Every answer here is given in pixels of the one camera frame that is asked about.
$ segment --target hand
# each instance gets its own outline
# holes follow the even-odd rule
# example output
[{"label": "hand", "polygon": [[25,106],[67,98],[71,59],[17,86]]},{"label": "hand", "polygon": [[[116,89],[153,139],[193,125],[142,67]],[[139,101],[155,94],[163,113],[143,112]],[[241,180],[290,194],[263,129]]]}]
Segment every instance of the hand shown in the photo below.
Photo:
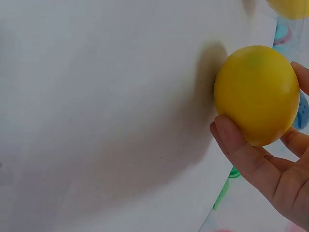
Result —
[{"label": "hand", "polygon": [[[300,88],[309,94],[309,69],[292,62]],[[242,176],[286,218],[309,231],[309,136],[290,128],[281,140],[300,159],[277,158],[262,147],[249,145],[226,116],[210,125],[223,153]]]}]

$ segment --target pink circle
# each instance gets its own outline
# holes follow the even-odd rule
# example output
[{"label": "pink circle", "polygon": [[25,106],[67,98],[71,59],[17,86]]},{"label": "pink circle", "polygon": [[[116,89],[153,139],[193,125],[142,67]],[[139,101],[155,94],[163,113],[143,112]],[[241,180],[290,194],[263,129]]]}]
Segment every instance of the pink circle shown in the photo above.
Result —
[{"label": "pink circle", "polygon": [[306,232],[306,231],[295,224],[291,224],[287,228],[286,232]]}]

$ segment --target white board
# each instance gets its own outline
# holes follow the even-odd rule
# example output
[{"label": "white board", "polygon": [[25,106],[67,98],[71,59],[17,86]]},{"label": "white board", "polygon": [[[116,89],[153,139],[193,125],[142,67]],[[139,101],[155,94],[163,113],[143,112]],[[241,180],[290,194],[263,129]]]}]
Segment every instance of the white board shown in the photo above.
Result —
[{"label": "white board", "polygon": [[241,0],[2,0],[0,231],[197,231],[231,168],[211,84],[248,45],[249,14]]}]

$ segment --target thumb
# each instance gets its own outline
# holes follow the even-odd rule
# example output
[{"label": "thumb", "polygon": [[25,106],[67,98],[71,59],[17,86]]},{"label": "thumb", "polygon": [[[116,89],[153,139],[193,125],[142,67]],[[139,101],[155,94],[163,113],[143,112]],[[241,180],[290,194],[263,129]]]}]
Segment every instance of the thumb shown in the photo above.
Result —
[{"label": "thumb", "polygon": [[226,116],[216,117],[211,132],[226,157],[243,177],[271,201],[281,174],[266,159],[269,153],[249,145],[235,123]]},{"label": "thumb", "polygon": [[300,88],[309,95],[309,69],[305,68],[301,64],[293,61],[291,63],[296,76],[298,78]]}]

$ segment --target yellow fruit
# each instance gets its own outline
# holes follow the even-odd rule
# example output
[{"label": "yellow fruit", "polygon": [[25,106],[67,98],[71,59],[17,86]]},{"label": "yellow fruit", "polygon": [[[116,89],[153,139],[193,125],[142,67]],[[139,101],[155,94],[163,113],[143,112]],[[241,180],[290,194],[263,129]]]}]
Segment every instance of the yellow fruit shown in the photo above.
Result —
[{"label": "yellow fruit", "polygon": [[309,16],[309,0],[267,0],[267,2],[284,18],[299,20]]},{"label": "yellow fruit", "polygon": [[214,101],[218,114],[230,117],[253,146],[268,145],[291,127],[300,89],[289,61],[264,46],[230,55],[217,74]]}]

